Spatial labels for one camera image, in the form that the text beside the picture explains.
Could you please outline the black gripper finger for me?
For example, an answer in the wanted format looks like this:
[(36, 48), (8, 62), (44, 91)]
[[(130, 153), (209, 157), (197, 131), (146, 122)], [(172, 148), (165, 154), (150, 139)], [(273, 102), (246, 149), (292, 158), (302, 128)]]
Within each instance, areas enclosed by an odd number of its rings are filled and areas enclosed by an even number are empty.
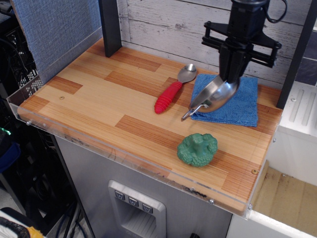
[(250, 51), (252, 46), (243, 47), (229, 47), (231, 51), (230, 67), (229, 67), (229, 84), (237, 82), (239, 77), (244, 73), (250, 59)]
[(219, 49), (219, 75), (223, 81), (233, 80), (230, 74), (232, 56), (231, 49), (226, 44), (222, 44)]

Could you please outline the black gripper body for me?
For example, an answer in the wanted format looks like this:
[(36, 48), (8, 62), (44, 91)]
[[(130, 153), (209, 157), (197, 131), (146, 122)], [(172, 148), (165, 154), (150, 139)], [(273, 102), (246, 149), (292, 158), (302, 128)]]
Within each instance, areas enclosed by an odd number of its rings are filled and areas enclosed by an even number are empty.
[(233, 0), (229, 22), (214, 23), (208, 21), (202, 44), (219, 51), (222, 44), (228, 47), (252, 46), (250, 61), (273, 67), (276, 55), (282, 45), (268, 37), (264, 32), (264, 23), (273, 20), (268, 15), (268, 0)]

